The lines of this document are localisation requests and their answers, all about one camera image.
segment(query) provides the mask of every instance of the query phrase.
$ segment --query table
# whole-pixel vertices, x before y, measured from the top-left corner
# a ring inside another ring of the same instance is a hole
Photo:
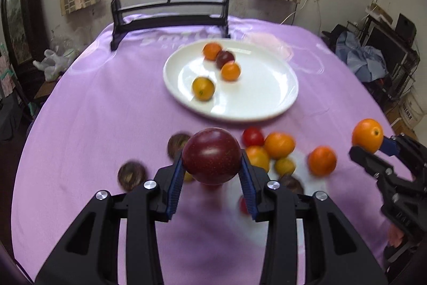
[[[35,278],[69,224],[101,189],[122,193],[119,167],[142,161],[153,178],[170,165],[166,146],[179,131],[223,127],[240,139],[245,125],[197,116],[170,96],[162,80],[168,56],[180,45],[218,37],[210,27],[158,28],[129,33],[115,53],[112,25],[86,49],[58,82],[31,130],[16,176],[11,228],[14,254]],[[380,259],[388,223],[380,214],[375,180],[348,157],[351,132],[364,118],[378,120],[391,136],[385,116],[350,70],[310,32],[295,26],[230,18],[231,36],[264,38],[290,55],[300,94],[285,114],[260,126],[266,133],[292,134],[308,154],[330,145],[338,155],[327,192]],[[409,171],[389,159],[398,174]],[[228,221],[221,190],[208,193],[197,182],[185,185],[170,223],[158,223],[157,238],[165,284],[255,285],[264,247],[250,242]],[[119,240],[119,282],[125,283],[124,229]]]
[[[53,89],[55,88],[57,81],[47,82],[45,81],[43,85],[41,85],[40,89],[37,91],[34,96],[35,103],[44,103],[51,95]]]

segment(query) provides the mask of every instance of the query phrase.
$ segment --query cherry tomato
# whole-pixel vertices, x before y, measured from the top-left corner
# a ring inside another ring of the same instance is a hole
[[[207,60],[214,61],[218,53],[223,49],[217,42],[209,42],[203,48],[203,55]]]
[[[273,132],[267,136],[264,148],[272,159],[278,160],[294,151],[295,139],[289,134]]]
[[[229,61],[221,68],[221,76],[225,81],[236,81],[240,76],[241,70],[237,63]]]
[[[251,165],[263,168],[267,173],[270,170],[270,157],[262,146],[250,146],[246,149]]]
[[[246,207],[245,197],[239,198],[239,210],[243,215],[249,215],[248,208]]]
[[[250,146],[263,146],[264,145],[264,135],[256,127],[249,127],[245,129],[242,135],[243,145],[245,147]]]
[[[214,83],[209,78],[202,76],[196,78],[191,87],[193,89],[194,97],[199,101],[208,101],[212,98],[215,92]]]
[[[384,133],[381,125],[373,119],[364,119],[354,127],[351,143],[369,153],[375,153],[383,143]]]

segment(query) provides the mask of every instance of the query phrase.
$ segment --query tomato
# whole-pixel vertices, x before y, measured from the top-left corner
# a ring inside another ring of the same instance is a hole
[[[243,132],[242,141],[243,145],[247,148],[254,145],[263,146],[264,134],[256,127],[249,127]]]
[[[270,170],[270,157],[267,151],[261,146],[250,146],[246,149],[251,165],[263,168],[267,173]]]
[[[220,51],[218,53],[218,56],[216,56],[216,60],[215,60],[216,67],[218,69],[221,69],[224,66],[224,64],[226,64],[227,62],[235,61],[235,60],[236,60],[236,58],[234,57],[232,52]]]
[[[364,119],[354,127],[351,137],[353,146],[360,146],[369,153],[375,153],[383,143],[384,133],[381,125],[373,119]]]
[[[184,174],[184,181],[185,182],[192,182],[194,180],[193,176],[189,172],[185,172]]]
[[[289,134],[273,132],[267,136],[264,148],[271,158],[278,160],[288,157],[294,151],[295,139]]]
[[[248,208],[246,206],[245,197],[241,196],[239,198],[239,210],[243,215],[250,215],[248,212]]]
[[[240,76],[240,67],[236,62],[230,61],[221,68],[221,76],[225,81],[236,81]]]
[[[218,53],[223,49],[217,42],[210,42],[203,48],[203,55],[207,60],[214,61]]]
[[[199,76],[193,81],[191,88],[199,101],[208,101],[215,92],[215,85],[209,78]]]
[[[274,164],[274,169],[280,176],[291,175],[293,172],[295,172],[296,166],[290,158],[286,157],[277,160]]]
[[[337,166],[337,155],[329,146],[318,146],[308,155],[308,169],[315,176],[331,174]]]

